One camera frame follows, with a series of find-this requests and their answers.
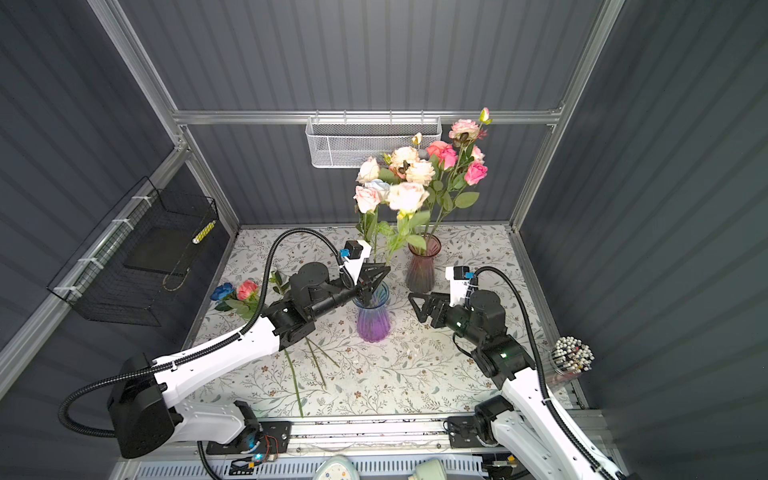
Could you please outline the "light pink rose stem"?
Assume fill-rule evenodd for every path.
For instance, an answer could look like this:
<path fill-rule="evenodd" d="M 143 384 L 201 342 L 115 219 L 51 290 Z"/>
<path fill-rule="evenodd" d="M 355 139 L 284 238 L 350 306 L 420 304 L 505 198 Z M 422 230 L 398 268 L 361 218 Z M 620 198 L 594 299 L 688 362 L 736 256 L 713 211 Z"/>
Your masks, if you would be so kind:
<path fill-rule="evenodd" d="M 357 230 L 362 235 L 362 238 L 371 246 L 371 259 L 375 260 L 379 223 L 378 207 L 381 202 L 380 194 L 375 189 L 356 186 L 353 199 L 356 203 L 356 210 L 359 213 Z"/>

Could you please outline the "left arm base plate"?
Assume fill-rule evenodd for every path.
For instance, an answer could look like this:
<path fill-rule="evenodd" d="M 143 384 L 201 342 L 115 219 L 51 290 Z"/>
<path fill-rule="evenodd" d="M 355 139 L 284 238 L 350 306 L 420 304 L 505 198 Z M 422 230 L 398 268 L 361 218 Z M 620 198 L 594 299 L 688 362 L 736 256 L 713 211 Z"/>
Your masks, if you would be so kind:
<path fill-rule="evenodd" d="M 247 426 L 243 433 L 227 444 L 208 442 L 207 455 L 279 455 L 287 452 L 293 424 L 288 421 L 261 422 L 256 430 Z"/>

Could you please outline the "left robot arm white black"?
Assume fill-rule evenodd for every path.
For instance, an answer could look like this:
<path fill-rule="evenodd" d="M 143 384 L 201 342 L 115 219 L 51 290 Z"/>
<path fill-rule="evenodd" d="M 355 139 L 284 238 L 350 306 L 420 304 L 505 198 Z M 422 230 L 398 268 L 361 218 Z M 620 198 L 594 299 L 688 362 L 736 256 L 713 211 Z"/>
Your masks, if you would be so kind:
<path fill-rule="evenodd" d="M 213 442 L 237 452 L 262 448 L 258 418 L 244 401 L 231 406 L 196 404 L 189 395 L 206 383 L 297 343 L 322 315 L 352 300 L 369 301 L 390 272 L 383 263 L 349 260 L 332 279 L 319 262 L 289 279 L 289 290 L 258 317 L 245 334 L 221 349 L 213 341 L 167 356 L 170 369 L 121 381 L 108 400 L 122 457 L 134 459 L 173 442 Z"/>

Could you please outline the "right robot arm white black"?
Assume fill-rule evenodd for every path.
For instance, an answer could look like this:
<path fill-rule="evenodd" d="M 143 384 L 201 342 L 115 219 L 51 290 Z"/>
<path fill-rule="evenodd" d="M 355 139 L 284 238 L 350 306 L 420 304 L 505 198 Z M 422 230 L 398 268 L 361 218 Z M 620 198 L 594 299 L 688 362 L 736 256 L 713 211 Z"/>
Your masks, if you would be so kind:
<path fill-rule="evenodd" d="M 499 296 L 477 290 L 456 304 L 448 294 L 408 295 L 417 319 L 469 341 L 469 353 L 499 394 L 474 408 L 470 437 L 508 450 L 535 479 L 629 479 L 552 397 L 541 367 L 506 329 Z"/>

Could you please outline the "blue purple glass vase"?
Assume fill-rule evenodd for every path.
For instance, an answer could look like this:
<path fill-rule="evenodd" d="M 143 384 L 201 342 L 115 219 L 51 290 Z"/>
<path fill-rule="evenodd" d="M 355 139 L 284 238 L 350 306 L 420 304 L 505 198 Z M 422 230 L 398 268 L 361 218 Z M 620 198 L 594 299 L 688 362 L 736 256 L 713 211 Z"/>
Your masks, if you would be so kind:
<path fill-rule="evenodd" d="M 384 340 L 391 331 L 391 320 L 388 312 L 390 289 L 382 282 L 375 290 L 369 303 L 363 303 L 355 298 L 353 304 L 358 308 L 356 328 L 360 338 L 368 343 Z"/>

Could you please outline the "magenta rose long stem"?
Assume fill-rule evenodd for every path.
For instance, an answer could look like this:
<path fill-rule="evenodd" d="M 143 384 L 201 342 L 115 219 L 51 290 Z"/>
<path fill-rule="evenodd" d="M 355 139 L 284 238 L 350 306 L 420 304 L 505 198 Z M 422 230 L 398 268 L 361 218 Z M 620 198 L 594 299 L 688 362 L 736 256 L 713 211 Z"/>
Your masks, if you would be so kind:
<path fill-rule="evenodd" d="M 458 154 L 452 147 L 442 150 L 439 155 L 439 163 L 443 170 L 449 170 L 454 167 L 458 161 Z"/>

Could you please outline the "cream white rose stem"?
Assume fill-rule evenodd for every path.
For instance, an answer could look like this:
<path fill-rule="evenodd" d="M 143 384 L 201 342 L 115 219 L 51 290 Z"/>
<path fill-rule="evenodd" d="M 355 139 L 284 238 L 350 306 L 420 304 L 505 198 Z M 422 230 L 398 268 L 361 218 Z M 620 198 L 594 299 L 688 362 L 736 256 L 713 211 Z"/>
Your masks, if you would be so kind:
<path fill-rule="evenodd" d="M 381 168 L 377 159 L 375 157 L 369 157 L 361 164 L 356 181 L 359 184 L 364 185 L 377 180 L 380 175 L 380 170 Z"/>

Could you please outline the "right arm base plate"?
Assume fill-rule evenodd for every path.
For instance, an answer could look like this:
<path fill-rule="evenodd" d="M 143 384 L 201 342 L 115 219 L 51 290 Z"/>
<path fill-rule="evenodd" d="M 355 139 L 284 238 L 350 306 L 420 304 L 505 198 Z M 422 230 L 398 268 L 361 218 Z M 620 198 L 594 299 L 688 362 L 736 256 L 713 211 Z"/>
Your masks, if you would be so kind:
<path fill-rule="evenodd" d="M 493 438 L 490 423 L 476 415 L 449 416 L 442 427 L 454 449 L 491 448 L 498 443 Z"/>

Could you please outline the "hot pink rose stem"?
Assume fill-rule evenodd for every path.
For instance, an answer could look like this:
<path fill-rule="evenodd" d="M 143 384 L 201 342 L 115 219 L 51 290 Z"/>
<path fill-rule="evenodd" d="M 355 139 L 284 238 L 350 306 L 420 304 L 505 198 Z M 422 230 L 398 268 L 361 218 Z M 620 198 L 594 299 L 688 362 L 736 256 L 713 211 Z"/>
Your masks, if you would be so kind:
<path fill-rule="evenodd" d="M 436 233 L 437 227 L 450 213 L 457 209 L 467 209 L 477 202 L 479 193 L 473 188 L 485 179 L 487 174 L 488 168 L 482 162 L 473 160 L 444 180 L 442 189 L 435 188 L 439 210 L 431 229 L 432 234 Z"/>

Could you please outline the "pink grey glass vase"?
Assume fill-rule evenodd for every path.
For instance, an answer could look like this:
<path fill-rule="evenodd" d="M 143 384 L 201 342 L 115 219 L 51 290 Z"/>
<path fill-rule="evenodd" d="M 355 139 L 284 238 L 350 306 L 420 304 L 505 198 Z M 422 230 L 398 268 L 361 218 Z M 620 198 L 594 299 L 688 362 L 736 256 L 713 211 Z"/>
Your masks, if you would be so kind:
<path fill-rule="evenodd" d="M 435 258 L 440 253 L 442 244 L 433 234 L 427 234 L 425 240 L 427 245 L 425 249 L 408 245 L 411 259 L 406 274 L 406 286 L 415 293 L 431 292 L 436 282 Z"/>

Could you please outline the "cream peach rose stem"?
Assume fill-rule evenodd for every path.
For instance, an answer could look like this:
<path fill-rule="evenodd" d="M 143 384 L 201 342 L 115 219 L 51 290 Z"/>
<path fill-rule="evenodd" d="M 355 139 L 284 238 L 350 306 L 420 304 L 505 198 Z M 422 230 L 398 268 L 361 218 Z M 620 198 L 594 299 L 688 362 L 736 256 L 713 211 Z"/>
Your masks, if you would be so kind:
<path fill-rule="evenodd" d="M 390 187 L 387 204 L 397 213 L 396 225 L 392 227 L 382 221 L 378 227 L 379 234 L 386 238 L 387 262 L 406 244 L 426 248 L 426 240 L 416 230 L 429 221 L 430 213 L 422 209 L 428 197 L 429 192 L 419 183 L 404 182 Z"/>

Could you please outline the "salmon pink rose stem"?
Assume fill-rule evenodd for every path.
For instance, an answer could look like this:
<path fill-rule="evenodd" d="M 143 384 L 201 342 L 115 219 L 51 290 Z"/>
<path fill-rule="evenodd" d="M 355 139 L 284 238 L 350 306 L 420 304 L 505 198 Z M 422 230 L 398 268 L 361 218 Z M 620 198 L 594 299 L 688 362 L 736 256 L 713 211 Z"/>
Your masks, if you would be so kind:
<path fill-rule="evenodd" d="M 442 140 L 436 140 L 426 148 L 426 151 L 429 157 L 437 156 L 438 158 L 442 158 L 444 155 L 444 152 L 450 147 L 451 147 L 450 144 Z"/>

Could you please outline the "peach spray rose stem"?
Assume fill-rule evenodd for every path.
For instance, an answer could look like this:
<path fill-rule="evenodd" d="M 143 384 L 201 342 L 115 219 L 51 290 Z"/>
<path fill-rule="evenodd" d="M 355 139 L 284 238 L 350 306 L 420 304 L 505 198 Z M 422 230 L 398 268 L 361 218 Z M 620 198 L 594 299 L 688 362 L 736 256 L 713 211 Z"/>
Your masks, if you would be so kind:
<path fill-rule="evenodd" d="M 408 169 L 419 160 L 419 151 L 410 146 L 400 147 L 385 156 L 388 169 L 399 179 L 405 179 Z"/>

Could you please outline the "beige spray rose stem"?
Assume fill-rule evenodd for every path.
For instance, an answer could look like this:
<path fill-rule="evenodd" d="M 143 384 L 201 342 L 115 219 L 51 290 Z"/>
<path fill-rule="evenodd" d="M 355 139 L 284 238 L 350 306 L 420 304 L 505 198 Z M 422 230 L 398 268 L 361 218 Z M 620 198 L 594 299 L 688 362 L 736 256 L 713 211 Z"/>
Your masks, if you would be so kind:
<path fill-rule="evenodd" d="M 428 152 L 422 148 L 423 135 L 416 133 L 411 139 L 412 146 L 407 149 L 404 160 L 405 178 L 408 182 L 428 185 L 435 176 L 435 169 L 429 160 Z"/>

